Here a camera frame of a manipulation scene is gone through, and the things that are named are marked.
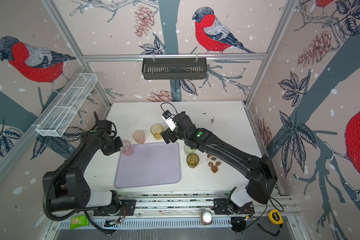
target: white wire basket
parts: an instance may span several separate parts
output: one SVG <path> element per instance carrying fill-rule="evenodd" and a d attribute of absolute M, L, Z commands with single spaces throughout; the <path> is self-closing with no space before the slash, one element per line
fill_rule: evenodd
<path fill-rule="evenodd" d="M 36 131 L 42 136 L 61 137 L 77 111 L 97 83 L 93 73 L 77 74 L 77 79 L 65 92 L 56 106 L 41 122 Z"/>

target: grey surface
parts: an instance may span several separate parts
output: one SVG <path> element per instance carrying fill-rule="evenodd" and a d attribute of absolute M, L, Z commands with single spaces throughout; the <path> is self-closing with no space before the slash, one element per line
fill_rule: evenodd
<path fill-rule="evenodd" d="M 177 142 L 133 144 L 130 156 L 120 155 L 115 187 L 141 187 L 180 181 L 180 155 Z"/>
<path fill-rule="evenodd" d="M 235 234 L 230 228 L 165 228 L 165 229 L 149 229 L 149 230 L 118 230 L 113 236 L 104 236 L 97 229 L 86 230 L 58 230 L 54 240 L 89 240 L 89 239 L 106 239 L 106 240 L 235 240 L 235 239 L 283 239 L 294 240 L 288 220 L 283 218 L 284 224 L 281 232 L 277 237 L 269 235 L 262 231 L 256 224 L 260 223 L 266 230 L 276 233 L 279 229 L 278 225 L 272 224 L 268 217 L 261 217 L 250 228 L 246 229 L 243 234 Z"/>

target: dark grey hanging basket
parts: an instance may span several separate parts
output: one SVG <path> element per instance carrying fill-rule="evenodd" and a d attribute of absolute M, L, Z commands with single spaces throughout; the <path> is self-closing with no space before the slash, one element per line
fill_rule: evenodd
<path fill-rule="evenodd" d="M 144 58 L 144 79 L 204 79 L 206 58 Z"/>

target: cup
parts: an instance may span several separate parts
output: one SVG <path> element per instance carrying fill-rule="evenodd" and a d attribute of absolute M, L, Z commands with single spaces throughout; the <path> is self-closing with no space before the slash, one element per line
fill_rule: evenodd
<path fill-rule="evenodd" d="M 187 156 L 188 167 L 194 168 L 197 166 L 198 163 L 199 163 L 199 156 L 197 156 L 196 154 L 191 153 Z"/>
<path fill-rule="evenodd" d="M 120 148 L 120 152 L 125 156 L 131 156 L 133 153 L 131 143 L 128 141 L 123 141 L 123 146 Z"/>
<path fill-rule="evenodd" d="M 151 127 L 151 133 L 154 136 L 154 138 L 156 140 L 161 140 L 163 139 L 160 135 L 160 133 L 163 131 L 163 126 L 161 126 L 160 124 L 155 124 Z"/>
<path fill-rule="evenodd" d="M 133 134 L 133 139 L 138 143 L 142 144 L 145 142 L 145 134 L 143 131 L 138 130 Z"/>
<path fill-rule="evenodd" d="M 187 145 L 184 145 L 184 152 L 185 154 L 191 154 L 194 153 L 196 151 L 196 149 L 191 149 L 191 147 L 188 147 Z"/>

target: green packet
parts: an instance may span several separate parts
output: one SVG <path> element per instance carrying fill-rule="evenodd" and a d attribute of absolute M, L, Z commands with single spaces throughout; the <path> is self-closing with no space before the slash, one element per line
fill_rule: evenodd
<path fill-rule="evenodd" d="M 69 230 L 77 227 L 88 226 L 88 224 L 89 222 L 85 215 L 73 217 L 71 218 L 71 225 L 69 226 Z"/>

